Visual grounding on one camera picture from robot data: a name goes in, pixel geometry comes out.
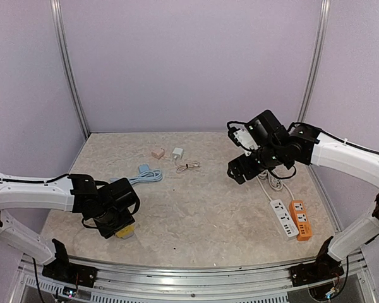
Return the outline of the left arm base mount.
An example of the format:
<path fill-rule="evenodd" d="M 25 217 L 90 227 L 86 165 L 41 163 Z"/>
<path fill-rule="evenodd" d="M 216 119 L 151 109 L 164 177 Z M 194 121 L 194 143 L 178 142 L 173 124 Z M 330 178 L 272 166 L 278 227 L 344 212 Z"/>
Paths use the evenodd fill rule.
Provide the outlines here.
<path fill-rule="evenodd" d="M 73 284 L 76 287 L 93 288 L 98 269 L 92 266 L 71 263 L 68 255 L 55 254 L 54 261 L 44 265 L 42 275 L 53 280 Z"/>

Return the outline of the white power strip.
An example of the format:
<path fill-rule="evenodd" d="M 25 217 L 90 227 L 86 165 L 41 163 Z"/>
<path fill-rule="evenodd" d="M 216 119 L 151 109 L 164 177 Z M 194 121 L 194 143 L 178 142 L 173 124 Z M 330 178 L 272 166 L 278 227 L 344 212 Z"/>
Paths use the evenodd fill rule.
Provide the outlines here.
<path fill-rule="evenodd" d="M 269 202 L 270 211 L 274 218 L 274 222 L 280 230 L 286 241 L 293 240 L 299 235 L 299 230 L 291 218 L 285 204 L 280 199 Z"/>

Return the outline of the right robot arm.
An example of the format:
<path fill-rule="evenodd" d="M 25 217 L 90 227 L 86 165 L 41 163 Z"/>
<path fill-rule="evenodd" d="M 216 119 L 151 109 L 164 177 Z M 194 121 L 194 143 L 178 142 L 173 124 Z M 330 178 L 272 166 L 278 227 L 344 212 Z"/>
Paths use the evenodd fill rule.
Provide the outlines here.
<path fill-rule="evenodd" d="M 337 170 L 379 189 L 379 151 L 338 138 L 321 128 L 293 122 L 286 128 L 271 110 L 248 122 L 229 121 L 227 135 L 243 150 L 228 163 L 227 175 L 238 184 L 263 172 L 277 177 L 278 166 L 294 169 L 297 162 Z M 316 280 L 324 280 L 351 252 L 379 235 L 379 193 L 375 207 L 322 246 L 310 267 Z"/>

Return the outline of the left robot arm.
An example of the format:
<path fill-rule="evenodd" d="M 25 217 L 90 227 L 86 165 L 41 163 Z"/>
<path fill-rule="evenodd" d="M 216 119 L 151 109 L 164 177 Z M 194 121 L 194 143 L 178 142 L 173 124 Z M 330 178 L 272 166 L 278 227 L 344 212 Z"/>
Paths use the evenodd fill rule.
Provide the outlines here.
<path fill-rule="evenodd" d="M 140 199 L 127 178 L 108 183 L 87 174 L 63 174 L 36 179 L 0 173 L 0 241 L 50 265 L 61 280 L 71 280 L 75 265 L 62 242 L 41 237 L 9 214 L 10 209 L 47 209 L 79 213 L 93 220 L 94 229 L 108 239 L 134 223 Z"/>

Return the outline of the yellow cube socket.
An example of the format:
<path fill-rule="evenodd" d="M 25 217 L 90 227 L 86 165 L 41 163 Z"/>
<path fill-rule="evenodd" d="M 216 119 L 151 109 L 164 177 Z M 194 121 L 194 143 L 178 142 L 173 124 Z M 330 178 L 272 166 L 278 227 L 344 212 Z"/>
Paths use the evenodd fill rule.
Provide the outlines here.
<path fill-rule="evenodd" d="M 134 231 L 135 231 L 134 225 L 128 225 L 128 226 L 124 227 L 123 229 L 117 231 L 115 233 L 115 236 L 120 238 L 120 239 L 127 239 L 134 234 Z"/>

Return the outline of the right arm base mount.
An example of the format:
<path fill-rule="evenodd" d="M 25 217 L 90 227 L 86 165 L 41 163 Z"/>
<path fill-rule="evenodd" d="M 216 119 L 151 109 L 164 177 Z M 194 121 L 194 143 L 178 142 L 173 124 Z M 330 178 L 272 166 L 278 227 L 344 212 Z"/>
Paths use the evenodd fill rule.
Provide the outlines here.
<path fill-rule="evenodd" d="M 299 287 L 312 283 L 337 278 L 344 274 L 340 261 L 328 255 L 328 252 L 319 252 L 312 263 L 300 263 L 289 268 L 292 286 Z"/>

